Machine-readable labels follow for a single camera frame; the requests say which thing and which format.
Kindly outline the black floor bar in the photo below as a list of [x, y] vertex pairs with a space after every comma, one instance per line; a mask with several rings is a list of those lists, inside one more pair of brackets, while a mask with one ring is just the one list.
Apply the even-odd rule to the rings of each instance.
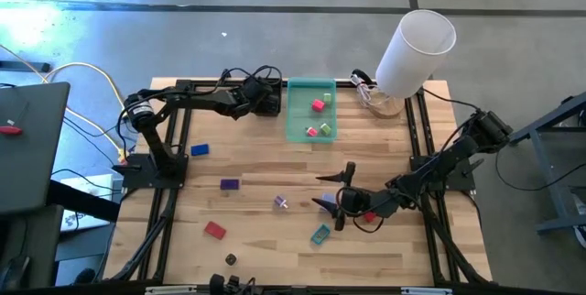
[[0, 60], [0, 71], [22, 71], [22, 72], [50, 72], [52, 70], [49, 63], [32, 62], [27, 66], [22, 61]]

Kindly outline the blue-grey metal cart frame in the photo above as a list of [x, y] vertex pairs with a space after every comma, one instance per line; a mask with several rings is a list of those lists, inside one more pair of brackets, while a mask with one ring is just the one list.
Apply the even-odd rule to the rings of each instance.
[[550, 112], [516, 130], [509, 145], [527, 142], [540, 171], [535, 185], [519, 191], [548, 195], [555, 214], [536, 232], [571, 231], [586, 247], [586, 92], [571, 96]]

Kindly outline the dark grey desk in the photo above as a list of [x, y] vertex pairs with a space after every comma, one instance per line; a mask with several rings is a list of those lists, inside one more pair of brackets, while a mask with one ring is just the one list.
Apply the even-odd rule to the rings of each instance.
[[45, 205], [70, 85], [66, 82], [0, 89], [0, 215]]

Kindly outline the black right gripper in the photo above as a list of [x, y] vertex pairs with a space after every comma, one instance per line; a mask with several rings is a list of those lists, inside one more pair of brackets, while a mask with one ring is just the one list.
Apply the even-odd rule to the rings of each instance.
[[336, 231], [341, 231], [344, 228], [347, 216], [355, 217], [365, 206], [366, 192], [352, 187], [355, 168], [354, 162], [348, 162], [345, 170], [338, 174], [317, 177], [317, 180], [342, 183], [342, 187], [336, 194], [336, 203], [312, 198], [322, 209], [331, 216], [335, 216], [334, 229]]

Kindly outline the black aluminium table frame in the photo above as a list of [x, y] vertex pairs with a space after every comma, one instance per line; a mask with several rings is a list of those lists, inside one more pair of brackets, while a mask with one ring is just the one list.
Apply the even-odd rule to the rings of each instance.
[[[337, 137], [330, 144], [287, 141], [284, 116], [239, 120], [196, 111], [188, 144], [210, 153], [190, 159], [179, 191], [163, 273], [167, 284], [205, 284], [213, 274], [255, 278], [265, 285], [428, 286], [432, 282], [426, 232], [417, 211], [401, 210], [383, 224], [348, 221], [320, 245], [310, 241], [331, 217], [312, 198], [337, 190], [317, 180], [356, 164], [353, 185], [373, 191], [409, 169], [407, 117], [378, 119], [354, 89], [337, 92]], [[222, 191], [221, 179], [238, 179]], [[282, 196], [288, 208], [274, 199]], [[222, 240], [204, 232], [215, 222]], [[229, 266], [229, 254], [237, 262]]]

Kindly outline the white shade table lamp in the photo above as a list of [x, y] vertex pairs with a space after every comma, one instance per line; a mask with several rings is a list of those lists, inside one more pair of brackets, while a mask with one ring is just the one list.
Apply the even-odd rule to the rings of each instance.
[[374, 97], [367, 108], [379, 118], [392, 118], [446, 59], [457, 41], [454, 25], [427, 9], [405, 14], [374, 73]]

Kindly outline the red-handled screwdriver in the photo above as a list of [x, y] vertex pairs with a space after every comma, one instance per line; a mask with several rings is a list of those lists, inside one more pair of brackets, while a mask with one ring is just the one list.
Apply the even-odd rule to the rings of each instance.
[[23, 133], [21, 127], [29, 102], [8, 102], [0, 104], [0, 135], [19, 136]]

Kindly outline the teal rectangular holder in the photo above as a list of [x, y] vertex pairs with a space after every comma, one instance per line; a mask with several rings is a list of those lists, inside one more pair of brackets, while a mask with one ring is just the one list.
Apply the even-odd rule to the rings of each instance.
[[320, 246], [329, 236], [331, 233], [331, 229], [326, 224], [321, 224], [317, 230], [313, 233], [310, 238], [310, 241]]

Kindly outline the white metal bracket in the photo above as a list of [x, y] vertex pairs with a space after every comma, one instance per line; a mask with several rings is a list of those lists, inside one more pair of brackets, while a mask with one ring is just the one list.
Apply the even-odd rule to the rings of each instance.
[[167, 285], [147, 287], [144, 295], [194, 295], [197, 293], [195, 285]]
[[443, 288], [402, 287], [401, 295], [453, 295], [453, 291]]

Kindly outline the black computer mouse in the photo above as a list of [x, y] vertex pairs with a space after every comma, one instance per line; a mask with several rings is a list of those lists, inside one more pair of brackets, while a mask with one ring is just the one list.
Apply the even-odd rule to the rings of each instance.
[[27, 274], [30, 257], [19, 255], [11, 258], [0, 272], [0, 290], [18, 290]]

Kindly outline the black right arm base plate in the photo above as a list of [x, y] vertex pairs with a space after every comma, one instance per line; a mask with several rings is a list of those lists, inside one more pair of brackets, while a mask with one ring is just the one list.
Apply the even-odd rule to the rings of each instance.
[[468, 159], [456, 164], [444, 179], [434, 180], [429, 185], [430, 191], [475, 191], [473, 171], [484, 162], [483, 158], [470, 162]]

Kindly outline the small black bin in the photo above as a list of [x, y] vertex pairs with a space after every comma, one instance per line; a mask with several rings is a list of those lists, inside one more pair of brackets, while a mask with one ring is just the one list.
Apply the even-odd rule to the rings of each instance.
[[252, 112], [259, 116], [278, 116], [282, 104], [282, 81], [264, 78], [259, 78], [258, 81], [262, 84], [264, 96], [258, 101]]

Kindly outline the teal translucent bin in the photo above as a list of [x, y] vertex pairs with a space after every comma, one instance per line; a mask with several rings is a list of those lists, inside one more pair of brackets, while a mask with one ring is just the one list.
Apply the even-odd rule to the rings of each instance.
[[[316, 99], [323, 101], [325, 93], [331, 94], [331, 103], [321, 112], [312, 109]], [[331, 134], [324, 136], [322, 124], [331, 127]], [[308, 137], [306, 128], [319, 131], [316, 137]], [[328, 78], [290, 78], [287, 87], [286, 138], [290, 142], [330, 144], [337, 137], [336, 81]]]

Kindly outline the white printed sheet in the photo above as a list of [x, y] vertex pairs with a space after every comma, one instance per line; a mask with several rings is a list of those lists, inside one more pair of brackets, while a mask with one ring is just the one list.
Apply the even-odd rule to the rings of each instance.
[[[92, 196], [112, 201], [116, 194], [121, 191], [114, 187], [114, 178], [111, 174], [61, 179], [61, 183], [76, 190], [86, 192]], [[65, 210], [62, 216], [60, 231], [62, 233], [74, 232], [84, 229], [91, 229], [106, 226], [109, 222], [98, 219], [85, 213]]]

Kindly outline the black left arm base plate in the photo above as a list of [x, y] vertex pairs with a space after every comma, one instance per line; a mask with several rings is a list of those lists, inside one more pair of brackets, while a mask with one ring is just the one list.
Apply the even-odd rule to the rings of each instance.
[[188, 162], [187, 155], [179, 156], [169, 169], [161, 169], [150, 154], [132, 154], [113, 170], [123, 176], [127, 189], [179, 189], [184, 185]]

